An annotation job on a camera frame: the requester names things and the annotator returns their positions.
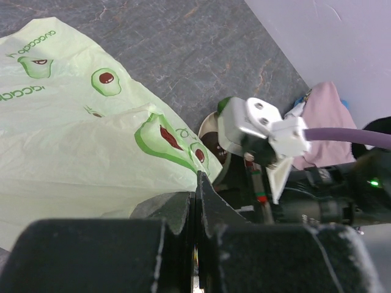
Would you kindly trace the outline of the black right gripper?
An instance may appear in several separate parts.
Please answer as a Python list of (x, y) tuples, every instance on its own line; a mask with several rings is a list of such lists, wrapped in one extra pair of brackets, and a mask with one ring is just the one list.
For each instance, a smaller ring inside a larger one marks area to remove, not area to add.
[(231, 207), (253, 223), (283, 223), (272, 214), (264, 168), (234, 154), (226, 153), (223, 169), (213, 183), (215, 191)]

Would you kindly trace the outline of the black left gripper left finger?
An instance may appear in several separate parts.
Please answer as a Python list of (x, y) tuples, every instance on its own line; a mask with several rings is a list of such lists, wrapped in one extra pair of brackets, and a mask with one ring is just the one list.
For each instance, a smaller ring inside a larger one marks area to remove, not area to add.
[(179, 192), (149, 216), (45, 219), (19, 236), (2, 292), (190, 292), (195, 194)]

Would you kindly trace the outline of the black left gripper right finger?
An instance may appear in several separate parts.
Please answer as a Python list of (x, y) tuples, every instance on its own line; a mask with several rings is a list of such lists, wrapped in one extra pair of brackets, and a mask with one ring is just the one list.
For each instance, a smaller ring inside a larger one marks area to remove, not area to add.
[(195, 192), (205, 292), (384, 292), (363, 241), (343, 225), (259, 225), (239, 215), (204, 172)]

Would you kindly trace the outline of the green avocado print plastic bag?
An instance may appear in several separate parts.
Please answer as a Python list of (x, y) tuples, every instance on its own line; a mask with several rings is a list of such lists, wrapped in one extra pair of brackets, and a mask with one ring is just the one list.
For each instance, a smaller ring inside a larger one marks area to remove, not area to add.
[(32, 222), (127, 218), (221, 163), (101, 46), (57, 18), (1, 39), (1, 247)]

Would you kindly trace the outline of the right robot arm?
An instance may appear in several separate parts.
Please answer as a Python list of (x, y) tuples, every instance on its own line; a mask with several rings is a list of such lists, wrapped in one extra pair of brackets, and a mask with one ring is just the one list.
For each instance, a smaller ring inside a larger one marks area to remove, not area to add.
[[(219, 143), (261, 168), (254, 185), (264, 194), (257, 209), (262, 223), (390, 222), (390, 135), (366, 129), (307, 128), (301, 118), (272, 121), (219, 117)], [(370, 145), (355, 162), (292, 170), (293, 159), (317, 141)]]

